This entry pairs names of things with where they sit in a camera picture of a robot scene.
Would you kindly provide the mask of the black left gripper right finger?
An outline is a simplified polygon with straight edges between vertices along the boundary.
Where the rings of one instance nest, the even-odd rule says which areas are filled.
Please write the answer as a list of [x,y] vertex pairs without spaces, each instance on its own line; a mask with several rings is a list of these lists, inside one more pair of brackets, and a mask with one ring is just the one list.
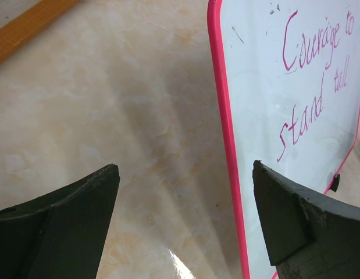
[[360,278],[360,208],[295,183],[256,160],[254,197],[279,278]]

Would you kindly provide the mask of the pink-framed whiteboard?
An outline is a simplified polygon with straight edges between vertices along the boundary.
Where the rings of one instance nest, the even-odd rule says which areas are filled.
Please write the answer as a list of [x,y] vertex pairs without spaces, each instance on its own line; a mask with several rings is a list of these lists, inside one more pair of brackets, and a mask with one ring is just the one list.
[[324,193],[360,115],[360,1],[210,1],[208,33],[244,278],[273,278],[256,160]]

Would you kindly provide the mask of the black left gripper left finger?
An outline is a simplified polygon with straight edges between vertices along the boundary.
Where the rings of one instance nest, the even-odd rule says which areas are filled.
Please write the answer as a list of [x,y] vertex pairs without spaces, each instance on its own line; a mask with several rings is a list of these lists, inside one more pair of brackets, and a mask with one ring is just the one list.
[[109,164],[0,210],[0,278],[95,278],[119,183]]

